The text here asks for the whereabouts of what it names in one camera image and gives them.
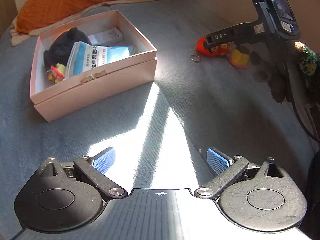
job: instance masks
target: open box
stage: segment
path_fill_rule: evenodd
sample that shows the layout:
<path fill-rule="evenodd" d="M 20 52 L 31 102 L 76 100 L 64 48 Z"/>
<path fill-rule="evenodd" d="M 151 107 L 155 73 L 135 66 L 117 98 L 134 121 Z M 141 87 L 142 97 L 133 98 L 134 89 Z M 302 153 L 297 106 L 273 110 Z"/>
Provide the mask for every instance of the open box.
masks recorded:
<path fill-rule="evenodd" d="M 50 83 L 43 53 L 65 31 L 77 27 L 87 36 L 117 27 L 126 46 L 135 46 L 128 58 L 82 72 L 58 84 Z M 33 57 L 30 99 L 51 122 L 108 96 L 154 80 L 156 48 L 118 10 L 88 16 L 39 35 Z"/>

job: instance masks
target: sticker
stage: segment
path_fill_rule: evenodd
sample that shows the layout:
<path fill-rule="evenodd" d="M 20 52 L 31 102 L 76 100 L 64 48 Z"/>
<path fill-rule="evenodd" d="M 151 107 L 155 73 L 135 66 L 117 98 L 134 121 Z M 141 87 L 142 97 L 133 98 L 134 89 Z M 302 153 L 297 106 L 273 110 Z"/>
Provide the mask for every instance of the sticker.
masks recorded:
<path fill-rule="evenodd" d="M 288 31 L 288 32 L 291 32 L 291 33 L 292 33 L 292 31 L 291 31 L 291 28 L 290 28 L 290 25 L 289 25 L 289 24 L 287 24 L 287 23 L 285 23 L 285 22 L 281 21 L 281 25 L 282 25 L 282 28 L 284 28 L 286 31 Z"/>
<path fill-rule="evenodd" d="M 265 30 L 264 30 L 264 27 L 263 27 L 263 23 L 254 26 L 254 31 L 255 31 L 256 34 L 258 34 L 258 33 L 264 33 Z"/>

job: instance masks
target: textured blue pad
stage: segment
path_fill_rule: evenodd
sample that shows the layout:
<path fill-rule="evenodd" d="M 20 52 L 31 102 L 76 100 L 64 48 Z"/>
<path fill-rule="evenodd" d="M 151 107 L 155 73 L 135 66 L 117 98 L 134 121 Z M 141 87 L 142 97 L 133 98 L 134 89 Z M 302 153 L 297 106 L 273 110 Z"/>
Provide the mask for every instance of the textured blue pad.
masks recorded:
<path fill-rule="evenodd" d="M 115 163 L 116 151 L 112 148 L 107 151 L 104 155 L 94 160 L 93 167 L 105 174 L 107 170 Z"/>
<path fill-rule="evenodd" d="M 229 161 L 212 149 L 207 151 L 207 162 L 218 175 L 230 167 Z"/>

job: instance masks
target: silver bolt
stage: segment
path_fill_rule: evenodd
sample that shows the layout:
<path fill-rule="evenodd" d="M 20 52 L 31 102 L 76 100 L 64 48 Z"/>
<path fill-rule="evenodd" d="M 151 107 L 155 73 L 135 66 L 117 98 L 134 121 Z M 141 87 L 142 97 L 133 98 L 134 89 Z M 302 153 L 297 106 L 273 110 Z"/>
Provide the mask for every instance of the silver bolt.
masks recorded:
<path fill-rule="evenodd" d="M 124 190 L 119 187 L 114 187 L 111 190 L 109 190 L 109 194 L 113 196 L 121 196 L 124 194 Z"/>
<path fill-rule="evenodd" d="M 213 191 L 210 188 L 201 187 L 197 189 L 197 193 L 201 196 L 210 196 L 213 193 Z"/>

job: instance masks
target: key ring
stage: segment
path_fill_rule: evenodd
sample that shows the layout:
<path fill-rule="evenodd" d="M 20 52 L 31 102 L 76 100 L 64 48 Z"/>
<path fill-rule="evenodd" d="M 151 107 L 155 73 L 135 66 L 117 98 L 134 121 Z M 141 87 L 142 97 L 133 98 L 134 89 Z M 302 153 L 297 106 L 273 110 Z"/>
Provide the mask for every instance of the key ring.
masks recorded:
<path fill-rule="evenodd" d="M 197 47 L 196 47 L 196 46 L 195 46 L 195 53 L 190 56 L 190 59 L 191 59 L 193 62 L 196 62 L 196 63 L 199 63 L 199 62 L 201 61 L 201 58 L 200 58 L 200 56 L 199 56 L 198 53 L 197 53 Z"/>

